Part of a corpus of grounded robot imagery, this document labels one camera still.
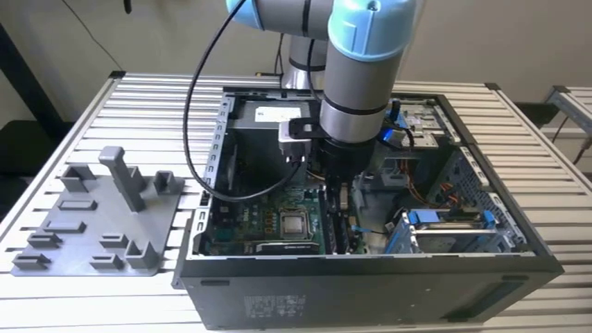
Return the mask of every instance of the gray plastic stand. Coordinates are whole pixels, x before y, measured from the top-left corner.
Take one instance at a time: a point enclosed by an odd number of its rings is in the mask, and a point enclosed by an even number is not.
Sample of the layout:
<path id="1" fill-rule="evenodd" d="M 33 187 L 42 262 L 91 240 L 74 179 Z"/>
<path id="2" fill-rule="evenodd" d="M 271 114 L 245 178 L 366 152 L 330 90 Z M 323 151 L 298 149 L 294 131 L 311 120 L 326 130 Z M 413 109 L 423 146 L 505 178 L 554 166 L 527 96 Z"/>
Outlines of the gray plastic stand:
<path id="1" fill-rule="evenodd" d="M 65 190 L 11 261 L 11 275 L 155 274 L 185 181 L 169 171 L 142 177 L 123 154 L 119 147 L 101 151 L 110 177 L 86 165 L 67 167 Z"/>

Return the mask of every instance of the metal frame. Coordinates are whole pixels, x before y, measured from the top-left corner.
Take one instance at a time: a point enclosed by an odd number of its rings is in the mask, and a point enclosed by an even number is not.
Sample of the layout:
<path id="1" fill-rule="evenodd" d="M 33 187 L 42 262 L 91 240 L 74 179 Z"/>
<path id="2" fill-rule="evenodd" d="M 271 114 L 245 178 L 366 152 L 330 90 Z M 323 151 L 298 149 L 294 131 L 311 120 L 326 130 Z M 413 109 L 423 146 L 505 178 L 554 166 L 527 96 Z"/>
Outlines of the metal frame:
<path id="1" fill-rule="evenodd" d="M 227 112 L 227 105 L 237 104 L 231 94 L 238 95 L 238 92 L 222 96 L 225 103 L 221 105 L 219 113 Z M 265 98 L 277 98 L 278 101 L 311 100 L 310 96 L 302 97 L 297 90 L 279 89 L 242 89 L 239 98 L 258 100 L 261 94 L 265 94 Z M 510 220 L 513 219 L 519 225 L 535 256 L 533 257 L 531 253 L 530 255 L 485 253 L 479 256 L 371 254 L 203 257 L 193 255 L 191 252 L 183 253 L 183 250 L 194 248 L 193 242 L 198 242 L 197 228 L 189 228 L 190 245 L 179 251 L 179 257 L 185 258 L 177 269 L 179 281 L 207 329 L 323 327 L 334 326 L 338 322 L 341 325 L 482 322 L 562 273 L 561 266 L 511 199 L 445 96 L 393 93 L 391 98 L 435 100 L 445 114 L 443 119 L 454 128 L 457 138 L 475 159 L 490 181 L 494 194 L 501 198 L 503 204 L 501 214 L 505 210 L 509 211 Z M 355 276 L 354 280 L 343 281 L 343 277 L 350 275 Z M 414 282 L 409 284 L 401 275 L 411 275 Z M 377 289 L 375 286 L 385 283 L 385 278 L 398 283 Z M 289 280 L 289 284 L 283 284 L 282 280 Z M 401 299 L 405 293 L 419 295 L 425 286 L 431 286 L 427 302 L 421 299 Z M 373 299 L 371 306 L 365 305 L 363 308 L 354 309 L 357 316 L 353 313 L 347 314 L 350 311 L 347 307 L 337 309 L 338 304 L 346 304 L 351 300 L 351 294 L 343 293 L 343 289 L 359 297 L 363 295 Z M 249 318 L 247 307 L 246 315 L 243 313 L 243 302 L 249 297 L 254 297 L 253 295 L 263 297 L 269 294 L 298 295 L 305 298 L 306 316 L 301 319 L 298 315 L 295 318 L 286 318 L 271 315 L 275 313 L 271 311 L 262 318 L 258 316 Z M 455 299 L 458 295 L 462 295 L 463 300 L 450 302 L 450 299 Z M 394 298 L 399 300 L 387 308 L 393 314 L 399 315 L 399 318 L 393 316 L 385 318 L 383 307 L 378 304 L 383 302 L 387 304 Z M 437 305 L 435 309 L 430 308 L 427 303 L 431 306 Z M 319 318 L 314 318 L 313 309 L 322 308 L 334 310 L 325 311 Z"/>
<path id="2" fill-rule="evenodd" d="M 46 208 L 54 203 L 54 193 L 62 190 L 53 178 L 62 171 L 63 163 L 91 161 L 94 151 L 117 142 L 127 151 L 129 164 L 138 165 L 146 174 L 158 168 L 189 177 L 179 143 L 179 108 L 189 80 L 189 76 L 126 74 L 121 79 L 109 79 L 101 88 L 25 195 L 0 223 L 0 327 L 33 331 L 31 327 L 42 327 L 39 332 L 205 330 L 186 292 L 170 288 L 182 228 L 191 217 L 187 210 L 198 206 L 201 188 L 194 181 L 187 180 L 185 185 L 167 237 L 166 260 L 155 276 L 53 279 L 6 274 L 26 235 L 39 225 Z M 209 150 L 206 131 L 211 133 L 211 115 L 217 111 L 222 86 L 229 85 L 277 87 L 278 82 L 277 78 L 235 76 L 203 77 L 198 81 L 189 117 L 189 144 L 199 173 L 203 171 L 202 157 Z M 579 178 L 569 161 L 499 92 L 490 91 L 482 84 L 403 81 L 394 89 L 446 96 L 566 273 L 482 325 L 357 327 L 329 332 L 589 332 L 592 216 L 582 214 L 582 210 L 589 211 L 592 207 L 590 183 Z"/>
<path id="3" fill-rule="evenodd" d="M 546 103 L 553 103 L 592 136 L 592 88 L 554 86 Z"/>

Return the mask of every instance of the robotic arm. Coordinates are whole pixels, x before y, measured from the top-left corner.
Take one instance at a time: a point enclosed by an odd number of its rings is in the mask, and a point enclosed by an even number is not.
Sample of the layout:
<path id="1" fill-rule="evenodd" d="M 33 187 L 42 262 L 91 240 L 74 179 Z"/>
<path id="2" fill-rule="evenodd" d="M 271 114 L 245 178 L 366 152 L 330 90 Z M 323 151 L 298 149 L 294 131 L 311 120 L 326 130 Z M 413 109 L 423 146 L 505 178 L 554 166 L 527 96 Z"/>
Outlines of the robotic arm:
<path id="1" fill-rule="evenodd" d="M 227 9 L 237 3 L 226 0 Z M 414 0 L 246 0 L 234 16 L 253 28 L 327 40 L 318 120 L 327 183 L 349 182 L 369 162 L 413 15 Z"/>

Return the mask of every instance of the white wall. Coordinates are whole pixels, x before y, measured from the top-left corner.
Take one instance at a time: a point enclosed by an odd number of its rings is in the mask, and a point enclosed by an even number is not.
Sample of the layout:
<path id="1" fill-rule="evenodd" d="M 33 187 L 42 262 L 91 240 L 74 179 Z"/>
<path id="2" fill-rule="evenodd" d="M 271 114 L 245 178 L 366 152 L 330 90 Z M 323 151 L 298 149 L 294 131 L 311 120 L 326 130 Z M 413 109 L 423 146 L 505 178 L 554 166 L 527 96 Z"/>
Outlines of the white wall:
<path id="1" fill-rule="evenodd" d="M 222 0 L 133 0 L 131 15 L 121 0 L 67 3 L 126 71 L 191 72 L 226 15 Z M 590 0 L 425 3 L 399 79 L 495 82 L 515 101 L 541 101 L 555 84 L 592 86 Z M 1 0 L 0 21 L 55 109 L 74 119 L 114 64 L 59 0 Z M 231 24 L 205 74 L 271 71 L 277 38 Z M 7 94 L 0 80 L 0 117 L 29 117 Z"/>
<path id="2" fill-rule="evenodd" d="M 121 0 L 67 3 L 126 71 L 193 72 L 227 14 L 222 0 L 133 0 L 130 15 Z M 115 69 L 113 62 L 59 0 L 1 0 L 0 21 L 55 109 L 74 119 Z M 275 33 L 231 24 L 203 73 L 273 70 L 277 40 Z"/>
<path id="3" fill-rule="evenodd" d="M 514 101 L 592 86 L 590 0 L 427 0 L 401 78 L 495 82 Z"/>

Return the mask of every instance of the black cable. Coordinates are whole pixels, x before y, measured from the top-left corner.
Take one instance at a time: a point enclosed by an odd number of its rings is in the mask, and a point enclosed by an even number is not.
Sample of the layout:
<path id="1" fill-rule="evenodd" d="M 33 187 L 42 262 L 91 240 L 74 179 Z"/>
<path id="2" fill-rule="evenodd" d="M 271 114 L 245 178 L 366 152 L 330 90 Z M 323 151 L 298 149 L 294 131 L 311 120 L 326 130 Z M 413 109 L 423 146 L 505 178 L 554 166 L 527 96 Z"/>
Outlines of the black cable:
<path id="1" fill-rule="evenodd" d="M 90 36 L 91 41 L 98 45 L 98 47 L 101 48 L 101 50 L 105 52 L 105 54 L 109 56 L 110 60 L 114 62 L 114 65 L 117 66 L 118 70 L 122 71 L 122 67 L 118 64 L 117 60 L 114 60 L 113 56 L 110 55 L 109 51 L 102 47 L 101 43 L 98 43 L 98 41 L 95 40 L 94 36 L 90 33 L 89 27 L 83 24 L 82 19 L 79 18 L 79 16 L 77 16 L 77 13 L 74 12 L 73 8 L 70 7 L 70 5 L 67 4 L 67 2 L 65 2 L 65 0 L 61 0 L 61 2 L 65 4 L 65 7 L 67 7 L 67 9 L 70 10 L 71 14 L 74 15 L 77 21 L 79 22 L 79 24 L 83 27 L 83 30 L 86 30 L 86 33 Z"/>
<path id="2" fill-rule="evenodd" d="M 273 64 L 273 74 L 277 75 L 277 64 L 279 64 L 279 75 L 283 75 L 283 59 L 281 57 L 281 45 L 283 44 L 283 34 L 279 33 L 279 43 L 277 43 L 275 63 Z"/>
<path id="3" fill-rule="evenodd" d="M 555 140 L 555 138 L 558 136 L 558 132 L 561 131 L 561 128 L 565 126 L 565 123 L 566 123 L 567 119 L 569 119 L 569 117 L 565 116 L 565 119 L 562 120 L 561 124 L 558 125 L 557 132 L 554 132 L 553 139 L 550 139 L 550 142 L 554 143 L 554 140 Z"/>
<path id="4" fill-rule="evenodd" d="M 394 199 L 397 199 L 397 196 L 394 195 L 393 197 L 393 205 L 390 206 L 390 209 L 387 211 L 386 214 L 386 223 L 387 222 L 394 222 L 394 219 L 398 217 L 398 214 L 401 213 L 401 211 L 405 209 L 405 207 L 398 207 L 394 205 Z"/>
<path id="5" fill-rule="evenodd" d="M 234 9 L 227 14 L 223 24 L 221 25 L 219 29 L 217 30 L 217 32 L 213 36 L 213 39 L 209 42 L 209 45 L 206 46 L 203 55 L 201 56 L 201 60 L 198 62 L 197 68 L 194 70 L 191 82 L 189 84 L 189 90 L 186 92 L 185 106 L 182 108 L 182 152 L 185 153 L 186 167 L 189 168 L 189 172 L 191 173 L 194 180 L 197 181 L 198 185 L 201 185 L 203 190 L 207 191 L 209 194 L 211 194 L 217 199 L 219 199 L 222 201 L 229 201 L 233 203 L 257 198 L 258 196 L 262 196 L 262 195 L 270 193 L 274 189 L 278 189 L 291 179 L 291 177 L 294 176 L 295 171 L 299 167 L 299 162 L 293 163 L 293 169 L 291 169 L 291 172 L 289 173 L 289 175 L 285 176 L 274 185 L 271 185 L 269 188 L 263 189 L 262 191 L 249 194 L 247 196 L 229 196 L 226 194 L 217 192 L 203 182 L 203 180 L 197 175 L 197 171 L 194 170 L 194 166 L 193 166 L 191 154 L 189 152 L 189 106 L 191 103 L 191 95 L 193 95 L 194 85 L 197 83 L 197 79 L 199 77 L 201 70 L 203 69 L 203 65 L 205 65 L 206 59 L 209 57 L 209 54 L 211 53 L 211 49 L 215 46 L 219 36 L 223 33 L 226 25 L 230 23 L 234 15 L 237 14 L 237 11 L 238 11 L 241 5 L 245 3 L 245 1 L 246 0 L 239 0 L 239 2 L 237 3 Z"/>
<path id="6" fill-rule="evenodd" d="M 579 149 L 579 152 L 577 153 L 575 159 L 573 160 L 573 165 L 577 164 L 577 162 L 579 162 L 581 160 L 581 156 L 583 155 L 585 149 Z"/>
<path id="7" fill-rule="evenodd" d="M 302 7 L 302 36 L 307 37 L 307 23 L 309 23 L 309 17 L 310 17 L 310 0 L 303 0 L 303 7 Z"/>
<path id="8" fill-rule="evenodd" d="M 125 9 L 125 14 L 131 13 L 131 0 L 122 0 L 122 8 Z"/>
<path id="9" fill-rule="evenodd" d="M 307 86 L 310 88 L 310 94 L 311 97 L 314 97 L 314 100 L 319 103 L 321 99 L 318 95 L 315 94 L 314 85 L 311 84 L 311 74 L 310 74 L 310 62 L 311 62 L 311 49 L 314 48 L 314 40 L 310 40 L 310 46 L 307 46 L 307 56 L 306 56 L 306 79 L 307 79 Z"/>
<path id="10" fill-rule="evenodd" d="M 413 148 L 414 148 L 414 137 L 413 137 L 413 132 L 411 132 L 407 128 L 399 127 L 399 126 L 397 126 L 397 125 L 394 125 L 394 124 L 391 124 L 391 123 L 385 122 L 385 125 L 386 125 L 386 127 L 390 128 L 391 130 L 402 130 L 402 131 L 405 132 L 405 134 L 406 134 L 406 138 L 409 139 L 409 149 L 413 149 Z M 379 138 L 379 135 L 375 137 L 375 139 L 377 139 L 378 142 L 379 142 L 383 146 L 386 146 L 389 149 L 391 149 L 391 150 L 398 150 L 398 148 L 397 148 L 395 146 L 393 146 L 391 144 L 389 144 L 386 141 L 383 141 L 383 140 Z"/>
<path id="11" fill-rule="evenodd" d="M 362 227 L 357 227 L 357 226 L 351 226 L 351 230 L 355 232 L 367 232 L 371 234 L 387 234 L 387 232 L 379 232 L 367 228 L 362 228 Z"/>

